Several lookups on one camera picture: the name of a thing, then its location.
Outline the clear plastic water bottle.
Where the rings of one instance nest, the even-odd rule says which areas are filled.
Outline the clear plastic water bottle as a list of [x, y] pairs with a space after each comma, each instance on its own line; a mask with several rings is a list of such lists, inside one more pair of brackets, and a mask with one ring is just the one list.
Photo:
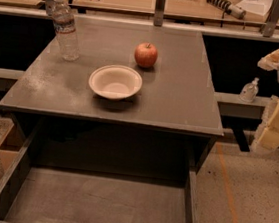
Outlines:
[[64, 60], [75, 61], [79, 57], [75, 18], [65, 0], [53, 0], [52, 20], [60, 54]]

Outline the cardboard box on floor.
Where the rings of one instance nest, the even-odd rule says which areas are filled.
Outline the cardboard box on floor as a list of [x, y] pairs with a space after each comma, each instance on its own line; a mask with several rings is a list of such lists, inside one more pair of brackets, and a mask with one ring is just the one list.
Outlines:
[[7, 171], [17, 157], [24, 140], [20, 130], [12, 124], [0, 141], [0, 162], [4, 171]]

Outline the white paper sheet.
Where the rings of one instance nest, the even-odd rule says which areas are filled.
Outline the white paper sheet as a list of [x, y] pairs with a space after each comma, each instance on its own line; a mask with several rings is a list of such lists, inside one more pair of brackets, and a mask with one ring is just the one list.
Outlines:
[[264, 16], [271, 9], [272, 4], [273, 0], [241, 0], [237, 6], [252, 14]]

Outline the grey metal bracket post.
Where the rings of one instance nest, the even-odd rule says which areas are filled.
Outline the grey metal bracket post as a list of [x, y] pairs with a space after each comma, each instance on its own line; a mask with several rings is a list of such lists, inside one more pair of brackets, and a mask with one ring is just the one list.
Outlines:
[[153, 17], [155, 26], [163, 25], [165, 1], [166, 0], [156, 0], [155, 15]]

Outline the white paper bowl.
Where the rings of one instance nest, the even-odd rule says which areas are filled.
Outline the white paper bowl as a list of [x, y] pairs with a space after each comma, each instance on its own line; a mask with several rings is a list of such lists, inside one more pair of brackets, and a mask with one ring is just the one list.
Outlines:
[[120, 100], [137, 94], [143, 81], [140, 74], [132, 68], [106, 65], [91, 73], [88, 84], [98, 96]]

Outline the black and grey flashlight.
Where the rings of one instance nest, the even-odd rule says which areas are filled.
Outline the black and grey flashlight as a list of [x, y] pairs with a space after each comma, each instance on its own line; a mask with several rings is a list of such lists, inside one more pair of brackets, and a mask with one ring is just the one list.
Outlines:
[[232, 15], [234, 18], [243, 19], [246, 15], [246, 11], [241, 7], [235, 6], [229, 0], [206, 0], [208, 4], [221, 9], [224, 13]]

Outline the small sanitizer pump bottle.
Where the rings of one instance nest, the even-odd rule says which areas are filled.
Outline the small sanitizer pump bottle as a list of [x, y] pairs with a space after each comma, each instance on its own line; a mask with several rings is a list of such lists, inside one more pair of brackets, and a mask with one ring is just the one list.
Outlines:
[[255, 77], [252, 82], [245, 84], [242, 91], [240, 92], [240, 99], [246, 103], [252, 102], [259, 91], [258, 83], [259, 79]]

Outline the grey open drawer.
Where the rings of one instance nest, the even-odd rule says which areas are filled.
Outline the grey open drawer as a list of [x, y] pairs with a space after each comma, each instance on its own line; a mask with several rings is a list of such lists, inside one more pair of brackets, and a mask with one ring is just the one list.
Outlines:
[[0, 181], [0, 223], [198, 223], [195, 140], [40, 120]]

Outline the red apple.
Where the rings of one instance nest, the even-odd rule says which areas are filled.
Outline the red apple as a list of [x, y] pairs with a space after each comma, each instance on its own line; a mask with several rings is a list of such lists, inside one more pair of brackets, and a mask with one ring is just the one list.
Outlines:
[[135, 62], [142, 68], [154, 66], [158, 49], [152, 43], [140, 43], [134, 50]]

